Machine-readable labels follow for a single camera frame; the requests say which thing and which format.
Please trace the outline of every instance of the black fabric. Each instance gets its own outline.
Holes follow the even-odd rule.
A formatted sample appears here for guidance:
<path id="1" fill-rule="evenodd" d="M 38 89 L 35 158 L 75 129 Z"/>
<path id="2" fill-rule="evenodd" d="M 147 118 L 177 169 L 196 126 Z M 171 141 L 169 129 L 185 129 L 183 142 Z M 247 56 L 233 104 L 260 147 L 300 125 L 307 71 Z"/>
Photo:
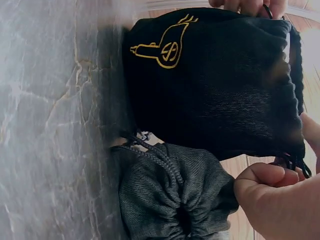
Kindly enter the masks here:
<path id="1" fill-rule="evenodd" d="M 290 34 L 291 66 L 283 50 Z M 285 20 L 188 8 L 141 19 L 123 65 L 137 127 L 220 161 L 288 158 L 306 176 L 300 35 Z"/>
<path id="2" fill-rule="evenodd" d="M 228 240 L 239 205 L 234 178 L 206 150 L 172 144 L 134 152 L 120 184 L 122 219 L 132 240 Z"/>

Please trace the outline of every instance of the gray drawstring bag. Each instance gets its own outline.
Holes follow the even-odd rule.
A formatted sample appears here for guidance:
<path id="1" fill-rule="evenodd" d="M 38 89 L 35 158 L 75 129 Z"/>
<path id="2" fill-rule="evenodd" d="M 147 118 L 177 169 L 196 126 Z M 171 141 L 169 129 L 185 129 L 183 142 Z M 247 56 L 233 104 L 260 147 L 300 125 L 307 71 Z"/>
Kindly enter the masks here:
<path id="1" fill-rule="evenodd" d="M 132 240 L 229 239 L 229 214 L 239 205 L 234 178 L 207 150 L 151 146 L 137 137 L 117 147 L 133 152 L 119 188 L 122 220 Z M 140 151 L 132 144 L 147 148 Z"/>

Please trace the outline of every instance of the gray marble wall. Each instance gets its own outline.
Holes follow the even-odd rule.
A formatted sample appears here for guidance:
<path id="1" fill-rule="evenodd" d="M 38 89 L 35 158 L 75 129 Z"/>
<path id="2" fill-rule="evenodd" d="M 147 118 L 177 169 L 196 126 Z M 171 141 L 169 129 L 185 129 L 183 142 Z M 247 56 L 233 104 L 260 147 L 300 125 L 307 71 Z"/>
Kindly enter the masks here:
<path id="1" fill-rule="evenodd" d="M 132 2 L 1 1 L 1 240 L 126 239 L 108 147 L 130 126 Z"/>

